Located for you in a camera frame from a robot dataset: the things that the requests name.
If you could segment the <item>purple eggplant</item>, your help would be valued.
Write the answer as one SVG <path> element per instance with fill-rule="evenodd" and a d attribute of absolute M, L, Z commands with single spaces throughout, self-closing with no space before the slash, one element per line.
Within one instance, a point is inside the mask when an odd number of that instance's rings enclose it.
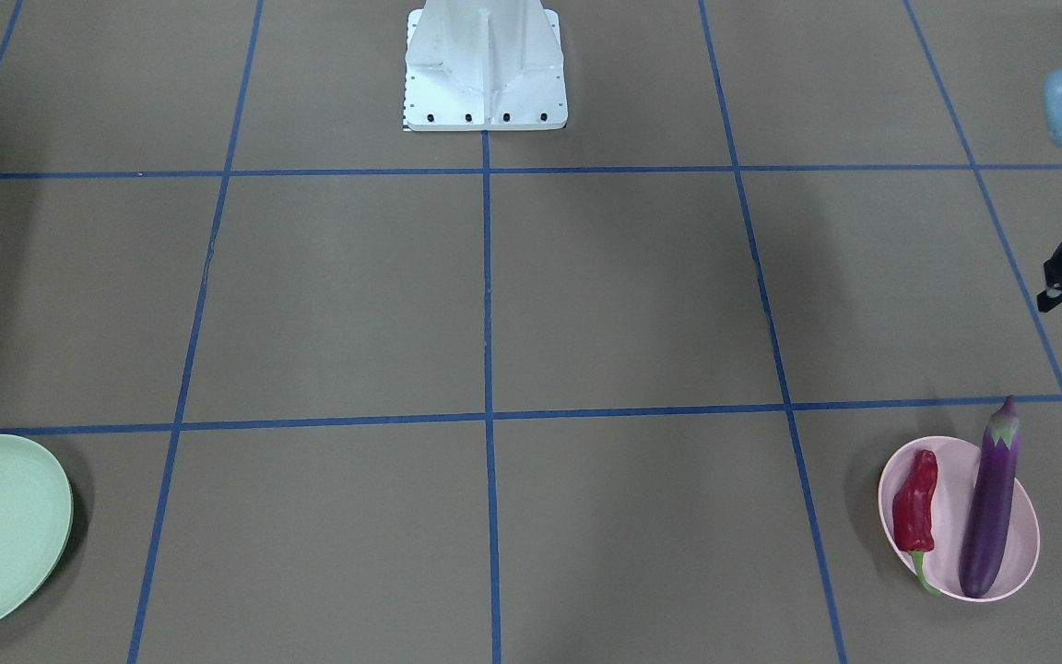
<path fill-rule="evenodd" d="M 1020 465 L 1021 419 L 1014 395 L 987 420 L 967 512 L 958 584 L 970 599 L 982 599 L 995 584 L 1006 558 Z"/>

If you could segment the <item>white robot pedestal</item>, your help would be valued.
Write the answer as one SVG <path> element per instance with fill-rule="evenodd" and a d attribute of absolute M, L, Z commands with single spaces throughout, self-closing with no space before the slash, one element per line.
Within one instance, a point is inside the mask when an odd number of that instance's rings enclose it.
<path fill-rule="evenodd" d="M 539 1 L 427 1 L 408 13 L 402 126 L 549 131 L 569 121 L 563 35 Z"/>

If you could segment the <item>green plate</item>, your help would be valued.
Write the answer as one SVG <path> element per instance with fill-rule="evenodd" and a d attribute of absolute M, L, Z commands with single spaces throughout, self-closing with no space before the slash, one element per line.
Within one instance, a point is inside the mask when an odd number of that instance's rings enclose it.
<path fill-rule="evenodd" d="M 29 438 L 0 433 L 0 622 L 46 583 L 72 521 L 71 484 L 58 458 Z"/>

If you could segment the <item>pink plate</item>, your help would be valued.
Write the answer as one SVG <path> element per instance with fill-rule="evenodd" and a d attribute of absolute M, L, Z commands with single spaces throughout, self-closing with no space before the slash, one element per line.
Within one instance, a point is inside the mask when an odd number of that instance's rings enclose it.
<path fill-rule="evenodd" d="M 981 598 L 970 598 L 960 585 L 960 554 L 979 463 L 979 445 L 949 436 L 918 438 L 892 453 L 883 467 L 878 509 L 883 532 L 903 566 L 915 574 L 912 555 L 902 551 L 894 538 L 894 496 L 898 494 L 919 450 L 931 450 L 938 462 L 937 488 L 931 505 L 933 550 L 923 555 L 928 584 L 940 596 L 965 602 L 994 602 L 1020 593 L 1037 571 L 1042 550 L 1040 524 L 1027 488 L 1014 483 L 1012 510 L 1003 563 L 995 583 Z"/>

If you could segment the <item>red chili pepper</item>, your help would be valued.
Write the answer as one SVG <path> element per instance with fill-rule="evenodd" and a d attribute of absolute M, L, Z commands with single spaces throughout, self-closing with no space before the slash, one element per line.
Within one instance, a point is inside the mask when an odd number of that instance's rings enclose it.
<path fill-rule="evenodd" d="M 896 547 L 909 554 L 920 586 L 931 596 L 940 591 L 928 580 L 926 556 L 935 548 L 932 501 L 938 487 L 938 459 L 932 450 L 919 449 L 892 501 L 892 535 Z"/>

